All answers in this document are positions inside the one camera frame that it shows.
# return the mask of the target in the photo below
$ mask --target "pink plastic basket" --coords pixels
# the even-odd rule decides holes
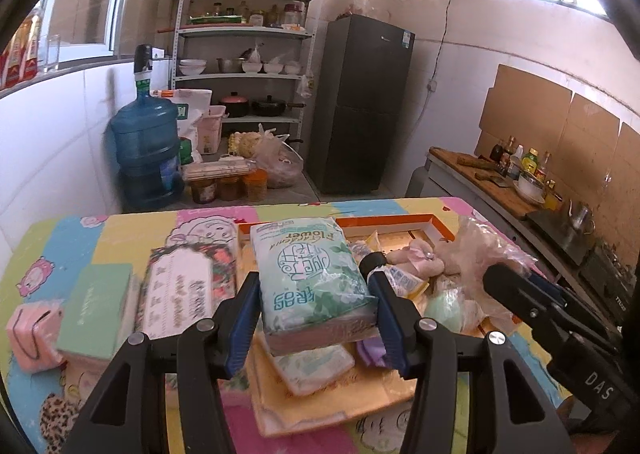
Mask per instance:
[[[198,152],[202,155],[215,154],[220,147],[224,105],[209,105],[209,111],[198,122]]]

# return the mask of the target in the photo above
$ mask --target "blue canister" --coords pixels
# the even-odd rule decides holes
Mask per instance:
[[[125,205],[134,211],[165,207],[184,189],[178,108],[167,98],[151,97],[151,70],[151,46],[141,44],[134,58],[137,97],[110,122]]]

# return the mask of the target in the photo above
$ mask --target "black refrigerator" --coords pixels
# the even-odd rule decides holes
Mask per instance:
[[[367,194],[380,186],[414,40],[360,15],[329,24],[306,159],[323,194]]]

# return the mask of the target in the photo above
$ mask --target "leopard print item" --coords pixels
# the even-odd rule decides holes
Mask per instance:
[[[78,412],[73,402],[53,393],[47,396],[40,409],[40,433],[47,441],[45,454],[60,454]]]

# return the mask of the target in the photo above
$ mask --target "cardboard backsplash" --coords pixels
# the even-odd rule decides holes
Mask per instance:
[[[551,153],[548,177],[563,198],[587,202],[596,234],[626,264],[640,250],[640,134],[604,108],[529,72],[498,66],[480,119],[476,155],[516,137],[525,152]]]

